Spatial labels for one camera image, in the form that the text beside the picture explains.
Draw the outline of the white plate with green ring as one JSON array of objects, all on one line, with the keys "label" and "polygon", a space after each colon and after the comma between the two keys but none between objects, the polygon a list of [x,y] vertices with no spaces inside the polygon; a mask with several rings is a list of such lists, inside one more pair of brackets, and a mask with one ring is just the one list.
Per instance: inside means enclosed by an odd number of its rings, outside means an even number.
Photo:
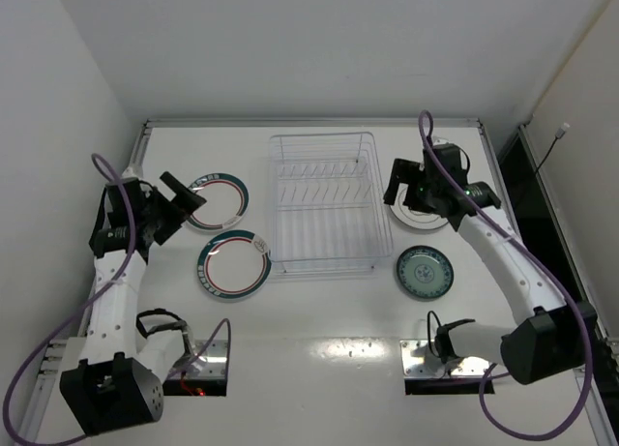
[{"label": "white plate with green ring", "polygon": [[397,199],[391,206],[391,211],[398,221],[415,230],[433,231],[440,229],[448,224],[446,219],[435,214],[426,214],[410,210],[403,204],[407,187],[401,185],[398,190]]}]

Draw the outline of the teal red rimmed plate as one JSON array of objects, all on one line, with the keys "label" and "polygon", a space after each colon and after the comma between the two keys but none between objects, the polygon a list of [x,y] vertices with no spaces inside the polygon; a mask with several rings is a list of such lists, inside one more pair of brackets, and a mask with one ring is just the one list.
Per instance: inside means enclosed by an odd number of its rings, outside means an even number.
[{"label": "teal red rimmed plate", "polygon": [[257,292],[272,270],[264,239],[244,229],[225,231],[200,251],[196,275],[202,288],[217,299],[239,301]]},{"label": "teal red rimmed plate", "polygon": [[217,233],[237,224],[246,214],[250,195],[238,177],[214,172],[202,175],[189,184],[190,190],[205,203],[188,219],[189,225],[206,233]]}]

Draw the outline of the green blue floral plate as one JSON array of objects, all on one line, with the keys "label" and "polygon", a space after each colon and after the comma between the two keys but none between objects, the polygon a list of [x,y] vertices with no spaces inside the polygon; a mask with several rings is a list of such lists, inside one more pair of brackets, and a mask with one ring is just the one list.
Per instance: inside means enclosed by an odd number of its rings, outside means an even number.
[{"label": "green blue floral plate", "polygon": [[403,291],[415,299],[435,300],[446,295],[455,279],[449,258],[424,245],[406,249],[396,262],[396,277]]}]

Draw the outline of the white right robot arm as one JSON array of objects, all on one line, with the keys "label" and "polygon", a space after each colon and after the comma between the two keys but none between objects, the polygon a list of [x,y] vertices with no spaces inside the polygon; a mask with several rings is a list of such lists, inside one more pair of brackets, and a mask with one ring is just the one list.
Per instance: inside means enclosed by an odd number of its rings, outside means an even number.
[{"label": "white right robot arm", "polygon": [[471,183],[454,144],[424,150],[418,163],[395,159],[383,201],[393,205],[406,189],[404,206],[448,221],[473,249],[505,296],[514,319],[496,327],[467,318],[438,327],[437,357],[444,363],[479,357],[503,366],[528,385],[593,364],[590,331],[597,313],[576,302],[514,235],[495,191]]}]

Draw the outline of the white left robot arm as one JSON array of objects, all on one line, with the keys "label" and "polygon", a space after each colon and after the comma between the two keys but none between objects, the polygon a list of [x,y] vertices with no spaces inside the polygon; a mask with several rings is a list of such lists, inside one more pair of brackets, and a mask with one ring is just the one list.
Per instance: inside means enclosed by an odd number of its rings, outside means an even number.
[{"label": "white left robot arm", "polygon": [[194,354],[187,322],[176,318],[151,330],[138,319],[138,294],[153,244],[162,245],[204,199],[169,172],[174,196],[137,177],[109,183],[89,246],[97,290],[76,368],[62,372],[59,389],[87,436],[154,423],[163,413],[163,384]]}]

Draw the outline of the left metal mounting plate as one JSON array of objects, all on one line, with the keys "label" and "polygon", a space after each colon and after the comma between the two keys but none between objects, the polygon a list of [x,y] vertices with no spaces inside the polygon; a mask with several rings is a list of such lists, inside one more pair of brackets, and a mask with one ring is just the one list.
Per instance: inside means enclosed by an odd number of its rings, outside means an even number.
[{"label": "left metal mounting plate", "polygon": [[186,370],[188,380],[226,382],[227,342],[214,340]]}]

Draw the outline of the metal mounting plate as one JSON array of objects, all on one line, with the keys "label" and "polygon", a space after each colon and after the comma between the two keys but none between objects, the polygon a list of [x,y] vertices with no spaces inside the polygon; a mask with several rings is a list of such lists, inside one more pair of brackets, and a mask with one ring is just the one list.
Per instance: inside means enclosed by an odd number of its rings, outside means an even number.
[{"label": "metal mounting plate", "polygon": [[435,381],[481,378],[489,362],[478,357],[456,359],[446,364],[430,353],[427,340],[400,340],[400,359],[405,380]]},{"label": "metal mounting plate", "polygon": [[226,382],[227,342],[214,340],[186,370],[188,380]]}]

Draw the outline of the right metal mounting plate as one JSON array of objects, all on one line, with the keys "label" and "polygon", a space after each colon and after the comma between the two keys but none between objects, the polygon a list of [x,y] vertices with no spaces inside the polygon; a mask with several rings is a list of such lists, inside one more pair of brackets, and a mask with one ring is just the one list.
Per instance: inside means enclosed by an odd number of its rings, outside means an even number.
[{"label": "right metal mounting plate", "polygon": [[478,357],[456,359],[446,364],[430,353],[427,340],[400,340],[400,359],[405,380],[435,381],[481,378],[489,362]]}]

